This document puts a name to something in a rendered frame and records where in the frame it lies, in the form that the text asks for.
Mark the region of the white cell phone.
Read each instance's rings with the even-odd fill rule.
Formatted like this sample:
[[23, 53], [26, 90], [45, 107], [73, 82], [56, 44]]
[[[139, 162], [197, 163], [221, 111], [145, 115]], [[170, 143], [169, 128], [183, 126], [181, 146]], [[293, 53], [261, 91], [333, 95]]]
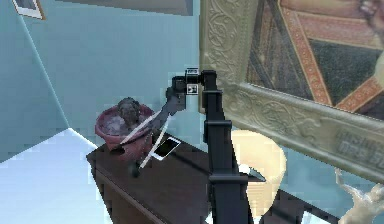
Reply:
[[180, 144], [181, 144], [180, 140], [177, 140], [173, 137], [168, 137], [159, 146], [156, 147], [155, 151], [152, 153], [152, 156], [155, 159], [162, 161]]

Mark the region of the pale figure statue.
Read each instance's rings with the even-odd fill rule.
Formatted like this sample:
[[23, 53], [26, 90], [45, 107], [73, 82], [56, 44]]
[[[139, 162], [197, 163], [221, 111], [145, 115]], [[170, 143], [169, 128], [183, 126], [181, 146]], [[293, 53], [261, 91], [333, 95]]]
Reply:
[[384, 184], [377, 183], [369, 192], [363, 192], [346, 184], [342, 170], [335, 168], [335, 182], [352, 196], [353, 206], [338, 221], [338, 224], [373, 224], [374, 219], [384, 212]]

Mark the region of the small framed wall picture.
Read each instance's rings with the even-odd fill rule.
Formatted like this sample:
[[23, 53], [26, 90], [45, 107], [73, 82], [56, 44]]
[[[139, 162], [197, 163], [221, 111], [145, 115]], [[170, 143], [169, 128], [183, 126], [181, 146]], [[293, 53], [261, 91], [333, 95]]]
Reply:
[[12, 0], [18, 14], [44, 20], [45, 16], [39, 0]]

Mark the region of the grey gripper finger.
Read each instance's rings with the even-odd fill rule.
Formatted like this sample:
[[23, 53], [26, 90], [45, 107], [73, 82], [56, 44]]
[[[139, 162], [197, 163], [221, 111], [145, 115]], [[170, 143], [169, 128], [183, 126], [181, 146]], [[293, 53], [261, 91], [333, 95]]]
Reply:
[[162, 109], [155, 114], [148, 117], [141, 124], [139, 124], [136, 128], [134, 128], [121, 142], [121, 145], [126, 144], [130, 141], [130, 139], [140, 130], [145, 128], [150, 129], [160, 129], [163, 127], [168, 119], [168, 117], [173, 113], [169, 106], [165, 105]]
[[156, 149], [160, 145], [163, 136], [168, 128], [170, 117], [166, 118], [164, 126], [160, 130], [160, 134], [157, 136], [157, 139], [155, 141], [155, 144], [152, 146], [151, 150], [146, 153], [142, 158], [139, 160], [134, 161], [132, 164], [129, 165], [129, 171], [132, 177], [137, 178], [140, 175], [140, 170], [146, 166], [146, 164], [150, 161], [150, 159], [153, 157]]

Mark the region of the large gold framed painting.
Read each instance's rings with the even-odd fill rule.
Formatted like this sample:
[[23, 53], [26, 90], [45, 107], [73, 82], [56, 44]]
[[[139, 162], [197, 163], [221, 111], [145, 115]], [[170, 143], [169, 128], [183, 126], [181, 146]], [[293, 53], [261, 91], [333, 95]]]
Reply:
[[200, 0], [238, 128], [384, 183], [384, 0]]

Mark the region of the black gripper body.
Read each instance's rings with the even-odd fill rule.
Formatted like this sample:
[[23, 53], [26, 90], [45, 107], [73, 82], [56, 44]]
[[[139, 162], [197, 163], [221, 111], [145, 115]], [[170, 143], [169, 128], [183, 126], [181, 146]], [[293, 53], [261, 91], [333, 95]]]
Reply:
[[172, 85], [166, 90], [166, 108], [169, 112], [178, 112], [186, 108], [186, 81], [184, 76], [172, 78]]

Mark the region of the cream lamp shade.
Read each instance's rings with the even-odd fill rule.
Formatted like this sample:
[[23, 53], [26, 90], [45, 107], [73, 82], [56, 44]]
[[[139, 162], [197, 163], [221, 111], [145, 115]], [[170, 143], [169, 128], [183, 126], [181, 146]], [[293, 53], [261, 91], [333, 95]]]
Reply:
[[261, 217], [271, 208], [284, 177], [284, 151], [271, 138], [249, 130], [233, 130], [231, 140], [238, 164], [253, 168], [265, 179], [247, 186], [252, 216]]

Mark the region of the red plant pot with plant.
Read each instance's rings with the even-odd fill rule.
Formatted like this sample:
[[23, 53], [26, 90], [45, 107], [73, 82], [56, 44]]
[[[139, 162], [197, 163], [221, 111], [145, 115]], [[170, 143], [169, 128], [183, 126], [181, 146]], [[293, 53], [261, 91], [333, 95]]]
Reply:
[[142, 128], [121, 149], [119, 144], [154, 112], [131, 97], [103, 111], [96, 120], [95, 134], [101, 137], [112, 155], [122, 161], [138, 160], [152, 146], [150, 130]]

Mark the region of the dark wooden table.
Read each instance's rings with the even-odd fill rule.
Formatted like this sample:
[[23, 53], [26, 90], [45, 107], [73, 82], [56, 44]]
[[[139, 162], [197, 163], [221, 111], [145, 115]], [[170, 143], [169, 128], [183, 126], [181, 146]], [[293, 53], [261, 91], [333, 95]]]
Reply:
[[[120, 153], [102, 145], [87, 155], [112, 224], [208, 224], [208, 154], [183, 143], [135, 178]], [[283, 190], [255, 224], [338, 224], [339, 219]]]

